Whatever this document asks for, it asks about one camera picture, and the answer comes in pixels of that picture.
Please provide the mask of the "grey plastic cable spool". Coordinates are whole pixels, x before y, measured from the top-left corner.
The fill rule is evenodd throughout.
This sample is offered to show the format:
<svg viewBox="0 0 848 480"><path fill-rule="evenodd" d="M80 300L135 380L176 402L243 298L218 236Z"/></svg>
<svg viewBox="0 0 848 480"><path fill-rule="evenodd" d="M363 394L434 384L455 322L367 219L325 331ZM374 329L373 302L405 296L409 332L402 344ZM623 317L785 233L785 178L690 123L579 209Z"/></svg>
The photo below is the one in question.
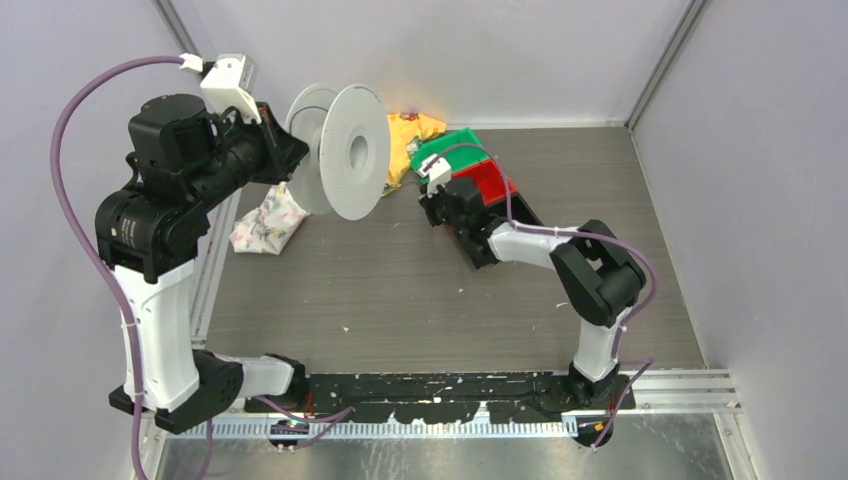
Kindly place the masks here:
<svg viewBox="0 0 848 480"><path fill-rule="evenodd" d="M391 154L378 95L362 84L313 84L296 97L285 125L309 147L288 181L294 201L312 215L367 217L383 193Z"/></svg>

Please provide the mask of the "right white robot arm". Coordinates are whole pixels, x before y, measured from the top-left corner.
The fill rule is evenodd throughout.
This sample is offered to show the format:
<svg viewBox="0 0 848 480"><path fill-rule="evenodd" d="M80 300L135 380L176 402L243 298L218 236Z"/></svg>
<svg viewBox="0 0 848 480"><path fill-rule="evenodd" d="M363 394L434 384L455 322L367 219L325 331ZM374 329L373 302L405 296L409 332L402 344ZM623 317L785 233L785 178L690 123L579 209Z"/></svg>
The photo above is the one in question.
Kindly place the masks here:
<svg viewBox="0 0 848 480"><path fill-rule="evenodd" d="M447 226L475 268L517 262L556 273L581 325L564 381L567 391L553 397L598 409L610 398L618 373L620 325L647 284L631 254L612 243L612 232L598 220L579 227L577 237L569 230L546 233L520 193L488 204L471 177L420 190L429 223Z"/></svg>

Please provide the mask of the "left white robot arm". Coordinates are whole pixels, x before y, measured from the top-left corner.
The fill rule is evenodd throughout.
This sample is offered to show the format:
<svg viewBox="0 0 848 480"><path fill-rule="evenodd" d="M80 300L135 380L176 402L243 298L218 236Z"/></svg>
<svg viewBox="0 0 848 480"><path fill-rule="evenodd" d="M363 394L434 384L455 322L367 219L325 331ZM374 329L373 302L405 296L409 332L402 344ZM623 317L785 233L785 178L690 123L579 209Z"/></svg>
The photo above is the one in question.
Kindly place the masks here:
<svg viewBox="0 0 848 480"><path fill-rule="evenodd" d="M192 345L191 297L198 242L209 213L251 182L288 179L308 153L266 103L258 118L235 107L208 111L190 94L154 98L130 119L131 179L95 215L97 250L131 308L137 357L110 404L154 415L183 433L242 398L263 396L284 414L307 398L304 366L277 354L235 358Z"/></svg>

